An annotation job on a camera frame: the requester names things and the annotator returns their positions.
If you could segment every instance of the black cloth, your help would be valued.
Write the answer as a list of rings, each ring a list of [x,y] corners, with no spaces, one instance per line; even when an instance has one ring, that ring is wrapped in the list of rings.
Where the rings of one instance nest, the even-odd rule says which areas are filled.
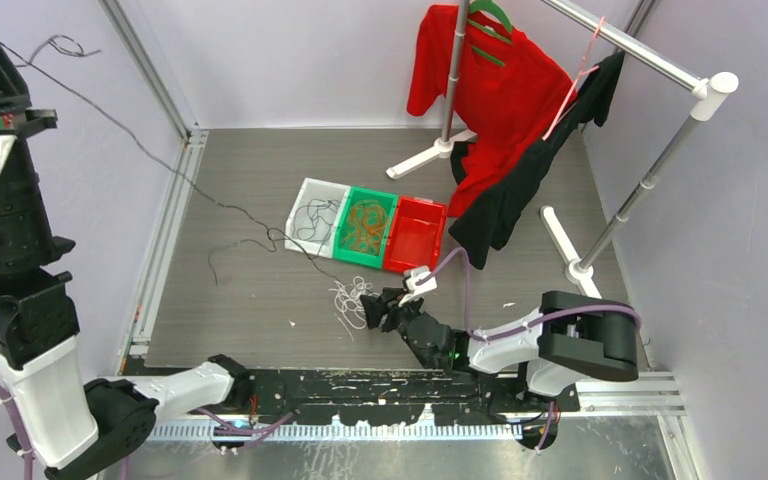
[[[469,253],[472,266],[483,269],[490,247],[501,250],[507,245],[522,210],[534,198],[552,160],[573,130],[590,121],[600,127],[604,125],[624,58],[625,53],[618,52],[599,62],[599,69],[587,76],[572,110],[549,138],[538,139],[529,146],[505,178],[482,192],[449,227],[449,234]],[[468,148],[468,143],[456,142],[450,157],[452,174],[458,183],[466,177],[461,159]]]

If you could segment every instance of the green hanger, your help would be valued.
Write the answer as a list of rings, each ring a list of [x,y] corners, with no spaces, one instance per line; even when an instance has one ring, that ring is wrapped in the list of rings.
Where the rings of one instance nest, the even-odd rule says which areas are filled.
[[[475,0],[470,3],[469,13],[475,12],[487,12],[496,17],[496,20],[505,27],[505,30],[507,30],[508,33],[514,31],[514,25],[511,23],[511,20],[505,15],[505,12],[502,11],[502,7],[493,3],[493,0]]]
[[[469,4],[469,13],[475,13],[475,12],[487,12],[490,15],[496,17],[496,20],[499,21],[499,23],[502,24],[502,26],[505,28],[505,30],[508,31],[508,33],[513,32],[514,26],[511,24],[510,19],[508,19],[508,16],[505,15],[505,12],[502,11],[502,8],[493,3],[493,0],[475,0],[474,2]],[[481,25],[477,22],[474,22],[472,20],[468,20],[469,24],[480,29],[482,32],[490,35],[491,37],[497,38],[508,45],[511,44],[511,41],[502,35],[499,35],[496,33],[492,28],[485,27],[484,25]],[[489,53],[476,48],[472,47],[473,51],[475,53],[481,55],[482,57],[486,58],[487,60],[490,60],[491,62],[495,63],[496,65],[500,67],[504,67],[505,63],[498,58],[490,55]]]

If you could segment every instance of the pink strap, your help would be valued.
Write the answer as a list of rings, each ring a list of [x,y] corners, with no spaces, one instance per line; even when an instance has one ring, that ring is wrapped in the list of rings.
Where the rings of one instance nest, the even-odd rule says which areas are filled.
[[[596,29],[593,31],[593,37],[590,39],[590,44],[587,45],[587,51],[584,52],[584,56],[581,57],[581,66],[578,68],[578,75],[575,76],[575,80],[572,81],[572,85],[570,85],[570,89],[567,92],[566,98],[564,98],[564,102],[561,103],[561,108],[558,109],[558,113],[555,114],[555,119],[552,120],[552,124],[549,125],[549,130],[546,131],[546,133],[543,135],[543,141],[546,141],[549,139],[549,136],[552,135],[552,131],[555,129],[556,126],[558,126],[558,123],[561,121],[561,115],[564,113],[564,109],[567,106],[567,103],[569,103],[569,99],[572,97],[572,92],[575,91],[575,86],[578,85],[578,81],[581,79],[581,77],[590,74],[591,72],[595,72],[596,70],[599,70],[599,66],[596,65],[595,67],[588,68],[587,70],[584,69],[584,66],[587,65],[587,57],[590,56],[590,50],[593,49],[593,44],[596,43],[596,38],[599,37],[599,32],[602,30],[602,25],[605,23],[605,17],[602,17],[599,20],[599,25],[596,26]]]

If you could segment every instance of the gray floor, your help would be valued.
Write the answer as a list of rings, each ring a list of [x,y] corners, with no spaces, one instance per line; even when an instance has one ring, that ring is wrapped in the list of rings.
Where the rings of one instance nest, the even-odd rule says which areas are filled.
[[[220,202],[245,207],[257,219],[283,228],[305,177],[363,186],[443,203],[455,182],[448,161],[432,163],[398,181],[384,170],[423,150],[434,130],[224,130],[211,131],[198,185]],[[537,197],[526,208],[508,246],[473,271],[475,326],[496,326],[538,305],[547,290],[575,291],[540,220],[555,207],[573,243],[584,249],[604,226],[584,143],[574,134],[555,159]],[[263,227],[241,212],[193,194],[170,268],[146,363],[192,366],[216,353],[247,367],[417,368],[395,334],[352,330],[335,317],[333,281],[300,253],[268,253],[247,242],[213,256],[213,247],[251,238]],[[448,236],[443,252],[454,241]],[[334,260],[317,264],[344,281],[361,275],[375,289],[398,286],[397,275]],[[625,300],[614,252],[596,261],[596,284],[605,298]],[[453,263],[438,277],[426,308],[441,322],[463,324],[463,271]]]

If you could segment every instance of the red shirt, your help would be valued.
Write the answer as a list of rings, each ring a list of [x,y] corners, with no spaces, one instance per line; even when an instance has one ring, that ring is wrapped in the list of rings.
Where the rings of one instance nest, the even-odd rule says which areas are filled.
[[[408,98],[411,115],[424,115],[446,94],[457,14],[455,5],[432,5],[422,20]],[[510,38],[512,44],[467,26],[455,111],[478,134],[478,141],[463,159],[467,177],[452,195],[450,217],[459,217],[481,192],[504,178],[552,123],[572,85],[566,72],[523,32],[514,29],[509,34],[481,13],[470,19]],[[505,66],[480,56],[473,46]]]

